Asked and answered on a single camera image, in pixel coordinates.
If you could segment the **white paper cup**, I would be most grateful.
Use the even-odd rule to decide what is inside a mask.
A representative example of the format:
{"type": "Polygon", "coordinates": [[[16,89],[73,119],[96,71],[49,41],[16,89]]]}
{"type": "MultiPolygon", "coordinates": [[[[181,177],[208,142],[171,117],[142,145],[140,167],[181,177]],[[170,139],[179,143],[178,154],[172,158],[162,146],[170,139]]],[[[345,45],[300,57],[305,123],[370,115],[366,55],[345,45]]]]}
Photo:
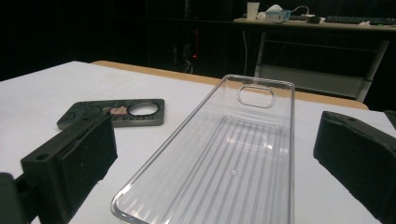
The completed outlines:
{"type": "Polygon", "coordinates": [[[247,2],[247,20],[248,21],[256,20],[259,7],[260,7],[259,2],[247,2]]]}

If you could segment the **blue and white tissue pack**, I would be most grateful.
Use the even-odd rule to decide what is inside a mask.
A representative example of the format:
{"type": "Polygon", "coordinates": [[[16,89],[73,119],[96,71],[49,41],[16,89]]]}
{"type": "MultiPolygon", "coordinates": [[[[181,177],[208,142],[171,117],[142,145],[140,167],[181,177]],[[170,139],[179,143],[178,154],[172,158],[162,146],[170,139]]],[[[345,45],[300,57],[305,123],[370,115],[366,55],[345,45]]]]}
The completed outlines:
{"type": "Polygon", "coordinates": [[[283,23],[290,18],[290,11],[279,5],[272,5],[265,11],[265,20],[273,23],[283,23]]]}

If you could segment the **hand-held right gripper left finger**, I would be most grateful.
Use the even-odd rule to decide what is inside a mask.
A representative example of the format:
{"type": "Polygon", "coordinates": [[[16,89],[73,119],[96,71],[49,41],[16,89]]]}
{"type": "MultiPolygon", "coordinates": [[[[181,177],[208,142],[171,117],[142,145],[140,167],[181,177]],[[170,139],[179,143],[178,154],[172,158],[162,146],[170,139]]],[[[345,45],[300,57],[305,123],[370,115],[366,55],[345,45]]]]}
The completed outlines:
{"type": "Polygon", "coordinates": [[[117,157],[111,114],[75,121],[21,159],[27,217],[67,224],[117,157]]]}

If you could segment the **white table cover sheet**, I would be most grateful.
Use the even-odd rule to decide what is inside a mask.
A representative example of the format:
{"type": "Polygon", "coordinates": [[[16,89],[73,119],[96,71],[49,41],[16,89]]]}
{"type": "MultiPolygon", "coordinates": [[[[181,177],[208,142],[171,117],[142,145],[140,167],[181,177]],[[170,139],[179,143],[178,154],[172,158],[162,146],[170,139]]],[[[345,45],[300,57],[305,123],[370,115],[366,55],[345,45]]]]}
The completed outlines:
{"type": "MultiPolygon", "coordinates": [[[[162,98],[162,126],[119,128],[118,159],[91,192],[72,224],[120,224],[113,196],[217,84],[211,77],[110,62],[71,62],[0,82],[0,172],[21,174],[20,160],[58,132],[75,102],[162,98]]],[[[299,92],[295,103],[295,223],[380,224],[313,157],[323,111],[360,119],[396,137],[386,115],[350,100],[299,92]]]]}

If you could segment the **clear transparent phone case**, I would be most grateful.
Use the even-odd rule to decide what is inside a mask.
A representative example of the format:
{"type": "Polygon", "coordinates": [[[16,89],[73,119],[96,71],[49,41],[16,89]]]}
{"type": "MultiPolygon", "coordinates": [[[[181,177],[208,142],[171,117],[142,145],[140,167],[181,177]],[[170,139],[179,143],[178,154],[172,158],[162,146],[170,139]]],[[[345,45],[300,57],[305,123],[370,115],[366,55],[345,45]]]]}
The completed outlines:
{"type": "Polygon", "coordinates": [[[293,84],[225,76],[115,195],[128,224],[294,224],[293,84]]]}

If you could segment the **dark phone case round hole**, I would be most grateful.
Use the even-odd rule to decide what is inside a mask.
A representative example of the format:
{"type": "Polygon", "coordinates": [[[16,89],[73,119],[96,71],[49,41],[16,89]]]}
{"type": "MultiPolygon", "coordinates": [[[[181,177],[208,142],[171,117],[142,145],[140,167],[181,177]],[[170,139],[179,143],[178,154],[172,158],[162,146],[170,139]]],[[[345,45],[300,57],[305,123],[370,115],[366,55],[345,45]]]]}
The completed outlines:
{"type": "Polygon", "coordinates": [[[164,99],[121,99],[74,103],[57,121],[63,130],[90,115],[111,113],[114,127],[159,126],[164,122],[164,99]]]}

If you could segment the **wooden desk with metal legs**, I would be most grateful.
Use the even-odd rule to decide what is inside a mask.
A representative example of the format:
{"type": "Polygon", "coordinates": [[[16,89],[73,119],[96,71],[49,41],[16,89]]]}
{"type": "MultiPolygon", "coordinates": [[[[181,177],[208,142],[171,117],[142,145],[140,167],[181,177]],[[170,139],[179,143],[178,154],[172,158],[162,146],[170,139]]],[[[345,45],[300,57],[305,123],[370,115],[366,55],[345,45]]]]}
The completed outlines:
{"type": "Polygon", "coordinates": [[[249,21],[234,25],[260,34],[254,46],[255,77],[285,80],[302,91],[362,102],[392,42],[396,25],[306,21],[249,21]]]}

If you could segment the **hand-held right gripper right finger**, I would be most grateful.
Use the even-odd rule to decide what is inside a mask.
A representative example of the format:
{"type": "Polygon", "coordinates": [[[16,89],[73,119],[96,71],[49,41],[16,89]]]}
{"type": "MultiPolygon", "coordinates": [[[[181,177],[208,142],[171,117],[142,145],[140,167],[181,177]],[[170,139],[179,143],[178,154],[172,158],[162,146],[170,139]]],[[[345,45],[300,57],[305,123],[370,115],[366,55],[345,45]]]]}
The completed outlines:
{"type": "Polygon", "coordinates": [[[324,111],[313,156],[382,224],[396,224],[396,138],[324,111]]]}

